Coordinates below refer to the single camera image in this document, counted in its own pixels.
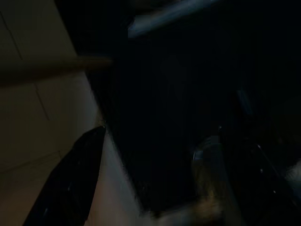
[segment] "grout line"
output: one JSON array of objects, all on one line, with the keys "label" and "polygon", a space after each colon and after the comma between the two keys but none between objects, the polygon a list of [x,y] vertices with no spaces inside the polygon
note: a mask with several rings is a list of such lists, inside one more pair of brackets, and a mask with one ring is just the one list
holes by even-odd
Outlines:
[{"label": "grout line", "polygon": [[36,88],[36,94],[37,94],[37,96],[38,96],[38,99],[39,99],[39,102],[40,102],[41,107],[42,107],[42,109],[43,109],[43,112],[44,112],[44,114],[45,114],[45,117],[46,117],[46,119],[47,119],[48,121],[50,121],[49,115],[48,115],[48,113],[47,113],[47,111],[46,111],[46,108],[45,108],[45,106],[44,106],[44,104],[43,104],[43,102],[42,102],[42,98],[41,98],[41,96],[40,96],[40,94],[39,94],[39,88],[38,88],[38,86],[37,86],[36,83],[34,83],[34,86],[35,86],[35,88]]},{"label": "grout line", "polygon": [[20,59],[23,60],[23,57],[22,57],[21,52],[20,52],[20,49],[19,49],[19,47],[18,47],[18,45],[16,43],[16,40],[15,40],[15,38],[14,38],[11,30],[8,28],[8,25],[7,25],[7,23],[6,23],[5,19],[4,19],[4,16],[3,16],[2,12],[0,12],[0,16],[1,16],[2,20],[3,20],[4,26],[6,27],[7,31],[9,32],[9,35],[10,35],[11,39],[13,40],[13,43],[15,45],[15,48],[16,48],[16,50],[18,52],[18,55],[19,55]]},{"label": "grout line", "polygon": [[39,161],[41,161],[41,160],[43,160],[43,159],[46,159],[46,158],[48,158],[49,156],[54,155],[54,154],[55,154],[55,153],[49,153],[49,154],[46,154],[46,155],[44,155],[44,156],[42,156],[42,157],[39,157],[39,158],[37,158],[37,159],[34,159],[34,160],[31,160],[31,161],[22,163],[22,164],[20,164],[20,165],[13,166],[12,168],[5,169],[5,170],[3,170],[3,171],[0,172],[0,175],[6,174],[6,173],[8,173],[8,172],[12,172],[12,171],[17,170],[17,169],[21,169],[21,168],[23,168],[24,166],[34,165],[35,163],[37,163],[37,162],[39,162]]}]

